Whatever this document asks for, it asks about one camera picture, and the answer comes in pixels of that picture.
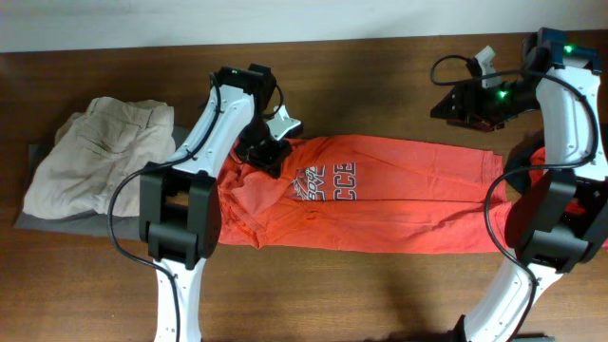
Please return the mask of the orange soccer t-shirt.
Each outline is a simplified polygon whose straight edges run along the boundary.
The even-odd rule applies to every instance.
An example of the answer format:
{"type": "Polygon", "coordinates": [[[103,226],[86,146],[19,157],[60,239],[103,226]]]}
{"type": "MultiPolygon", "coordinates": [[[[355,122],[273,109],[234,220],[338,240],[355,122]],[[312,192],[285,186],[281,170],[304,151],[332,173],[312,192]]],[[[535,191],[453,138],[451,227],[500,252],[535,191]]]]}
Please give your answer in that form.
{"type": "Polygon", "coordinates": [[[499,155],[361,135],[294,140],[274,179],[229,159],[218,191],[229,245],[398,254],[494,250],[511,209],[499,155]]]}

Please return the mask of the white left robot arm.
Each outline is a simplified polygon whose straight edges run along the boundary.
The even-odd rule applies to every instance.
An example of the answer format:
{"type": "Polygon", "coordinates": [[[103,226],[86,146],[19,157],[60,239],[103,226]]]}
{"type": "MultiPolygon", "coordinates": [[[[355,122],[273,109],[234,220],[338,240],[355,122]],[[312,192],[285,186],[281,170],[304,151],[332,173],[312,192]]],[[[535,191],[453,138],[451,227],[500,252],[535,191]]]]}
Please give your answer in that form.
{"type": "Polygon", "coordinates": [[[222,67],[210,76],[209,99],[166,166],[140,178],[140,239],[156,268],[158,341],[200,341],[205,262],[219,242],[219,173],[230,156],[278,178],[301,127],[283,104],[266,110],[280,88],[267,66],[222,67]]]}

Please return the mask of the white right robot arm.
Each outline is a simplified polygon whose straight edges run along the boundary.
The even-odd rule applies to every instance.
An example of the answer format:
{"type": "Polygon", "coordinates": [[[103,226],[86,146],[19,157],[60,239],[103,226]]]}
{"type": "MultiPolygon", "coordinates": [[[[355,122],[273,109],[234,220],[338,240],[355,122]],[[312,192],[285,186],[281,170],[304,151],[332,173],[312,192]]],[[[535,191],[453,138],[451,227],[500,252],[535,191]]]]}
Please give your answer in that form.
{"type": "Polygon", "coordinates": [[[487,293],[448,333],[451,341],[516,341],[541,295],[590,261],[607,239],[607,157],[598,113],[599,53],[541,28],[522,45],[521,67],[497,71],[494,50],[466,60],[469,77],[448,83],[434,119],[491,132],[538,110],[543,120],[541,178],[512,206],[493,243],[503,264],[487,293]]]}

